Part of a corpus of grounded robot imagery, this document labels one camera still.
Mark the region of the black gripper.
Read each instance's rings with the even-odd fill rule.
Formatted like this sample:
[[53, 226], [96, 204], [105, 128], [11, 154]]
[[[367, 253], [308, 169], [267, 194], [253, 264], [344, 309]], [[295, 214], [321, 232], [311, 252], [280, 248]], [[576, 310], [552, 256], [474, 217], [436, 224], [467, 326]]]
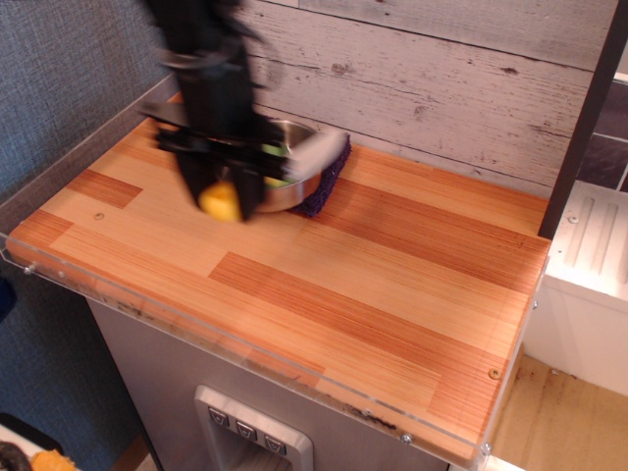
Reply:
[[232, 167], [239, 210], [247, 221], [265, 199], [264, 177], [288, 175], [288, 159], [262, 150], [279, 144], [283, 132], [253, 110], [254, 84], [240, 41], [216, 50], [178, 53], [158, 50], [174, 73], [181, 103], [148, 102], [141, 112], [169, 127], [160, 131], [162, 149], [176, 153], [183, 181], [199, 209], [210, 207], [210, 190], [220, 180], [213, 163]]

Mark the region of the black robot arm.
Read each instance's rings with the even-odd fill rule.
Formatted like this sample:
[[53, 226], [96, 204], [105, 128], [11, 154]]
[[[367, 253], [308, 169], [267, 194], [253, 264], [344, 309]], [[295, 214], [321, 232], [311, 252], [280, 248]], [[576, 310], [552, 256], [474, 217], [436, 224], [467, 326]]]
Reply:
[[235, 215], [248, 220], [265, 199], [265, 177], [281, 176], [280, 160], [262, 151], [283, 131], [254, 111], [246, 37], [255, 34], [233, 16], [235, 1], [149, 1], [165, 46], [161, 61], [176, 78], [180, 103], [148, 104], [159, 123], [160, 149], [175, 154], [196, 205], [216, 188], [223, 171], [235, 192]]

